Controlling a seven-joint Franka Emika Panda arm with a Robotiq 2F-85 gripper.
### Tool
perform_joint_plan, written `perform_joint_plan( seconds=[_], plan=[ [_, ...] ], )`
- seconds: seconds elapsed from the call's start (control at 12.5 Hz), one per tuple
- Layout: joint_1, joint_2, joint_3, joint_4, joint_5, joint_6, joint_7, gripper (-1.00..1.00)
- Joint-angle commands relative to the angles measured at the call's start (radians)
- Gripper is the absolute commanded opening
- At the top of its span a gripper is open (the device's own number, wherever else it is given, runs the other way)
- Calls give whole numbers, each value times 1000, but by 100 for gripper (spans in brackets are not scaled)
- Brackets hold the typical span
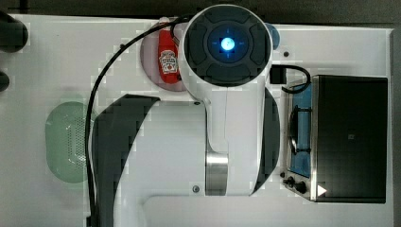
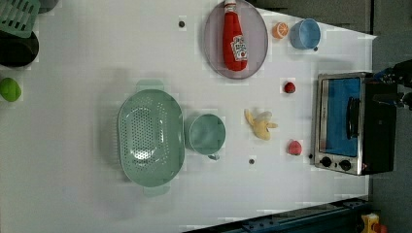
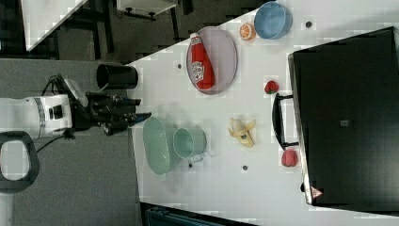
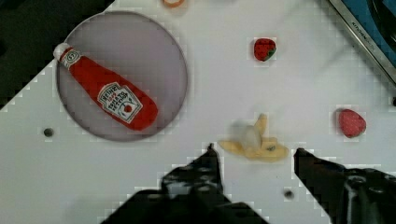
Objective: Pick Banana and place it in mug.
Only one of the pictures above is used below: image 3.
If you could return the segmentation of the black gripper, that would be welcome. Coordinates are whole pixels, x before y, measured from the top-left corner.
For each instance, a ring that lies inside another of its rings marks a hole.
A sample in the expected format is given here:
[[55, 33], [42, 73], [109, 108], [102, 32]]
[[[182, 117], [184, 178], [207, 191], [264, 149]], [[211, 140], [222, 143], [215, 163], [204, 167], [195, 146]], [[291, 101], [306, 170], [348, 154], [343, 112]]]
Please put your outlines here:
[[104, 129], [107, 136], [126, 130], [148, 119], [152, 113], [134, 113], [124, 117], [122, 108], [127, 105], [140, 105], [140, 99], [124, 98], [119, 95], [109, 95], [100, 92], [87, 92], [88, 105], [76, 98], [71, 98], [72, 130], [87, 131], [98, 126]]

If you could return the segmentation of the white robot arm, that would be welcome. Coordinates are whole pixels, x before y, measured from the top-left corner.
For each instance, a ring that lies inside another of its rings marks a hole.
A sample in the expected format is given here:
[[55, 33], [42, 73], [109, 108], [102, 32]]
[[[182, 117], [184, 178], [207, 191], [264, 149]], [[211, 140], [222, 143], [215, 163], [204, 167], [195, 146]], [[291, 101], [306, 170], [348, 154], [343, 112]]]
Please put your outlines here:
[[77, 131], [101, 126], [111, 136], [148, 119], [139, 99], [101, 92], [1, 100], [1, 226], [12, 225], [13, 196], [32, 186], [40, 173], [34, 142], [73, 139]]

